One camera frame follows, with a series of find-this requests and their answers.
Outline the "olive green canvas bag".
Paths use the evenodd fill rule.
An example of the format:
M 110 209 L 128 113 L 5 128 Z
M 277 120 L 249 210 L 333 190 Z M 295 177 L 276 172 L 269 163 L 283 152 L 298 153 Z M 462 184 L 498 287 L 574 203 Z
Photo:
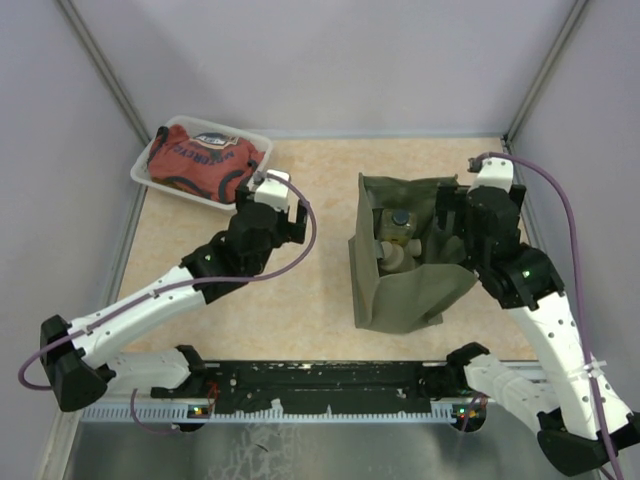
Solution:
M 456 176 L 403 180 L 358 178 L 355 234 L 348 241 L 354 323 L 360 329 L 407 334 L 442 321 L 442 313 L 476 283 L 463 268 L 463 242 L 436 226 L 437 188 L 456 186 Z M 421 244 L 416 266 L 386 273 L 379 267 L 377 234 L 385 209 L 417 216 L 412 237 Z

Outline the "green bottle white cap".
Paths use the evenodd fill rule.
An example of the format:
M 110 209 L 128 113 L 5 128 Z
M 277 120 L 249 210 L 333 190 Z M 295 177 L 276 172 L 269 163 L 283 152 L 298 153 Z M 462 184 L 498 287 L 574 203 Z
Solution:
M 405 246 L 383 241 L 382 258 L 378 260 L 379 268 L 389 274 L 404 273 L 418 266 L 417 259 L 422 254 L 422 243 L 418 239 L 410 240 Z

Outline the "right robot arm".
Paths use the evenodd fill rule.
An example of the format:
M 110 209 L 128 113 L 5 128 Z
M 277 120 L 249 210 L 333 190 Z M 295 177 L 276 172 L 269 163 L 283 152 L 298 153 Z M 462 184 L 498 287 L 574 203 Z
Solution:
M 550 258 L 521 239 L 526 189 L 440 186 L 437 227 L 460 238 L 462 266 L 509 313 L 533 347 L 547 382 L 540 386 L 489 350 L 467 344 L 448 355 L 448 387 L 484 394 L 527 426 L 546 459 L 573 477 L 613 463 L 639 442 L 639 415 L 615 393 L 583 351 L 564 284 Z

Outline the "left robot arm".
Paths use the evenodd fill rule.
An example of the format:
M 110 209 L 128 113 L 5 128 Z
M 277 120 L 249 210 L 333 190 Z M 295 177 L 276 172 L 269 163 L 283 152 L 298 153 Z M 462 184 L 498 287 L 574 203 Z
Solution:
M 292 270 L 296 261 L 272 273 L 265 268 L 272 252 L 287 243 L 310 253 L 316 236 L 315 213 L 288 180 L 269 175 L 241 188 L 228 227 L 159 279 L 93 314 L 71 321 L 54 315 L 41 324 L 37 357 L 47 390 L 63 412 L 84 409 L 119 389 L 201 394 L 208 373 L 192 348 L 125 355 L 123 347 L 179 314 Z

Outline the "square clear bottle black cap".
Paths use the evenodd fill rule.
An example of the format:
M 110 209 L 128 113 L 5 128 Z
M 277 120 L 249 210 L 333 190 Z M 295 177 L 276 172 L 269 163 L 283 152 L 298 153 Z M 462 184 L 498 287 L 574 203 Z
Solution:
M 417 216 L 405 209 L 384 209 L 377 228 L 377 239 L 406 246 L 417 228 Z

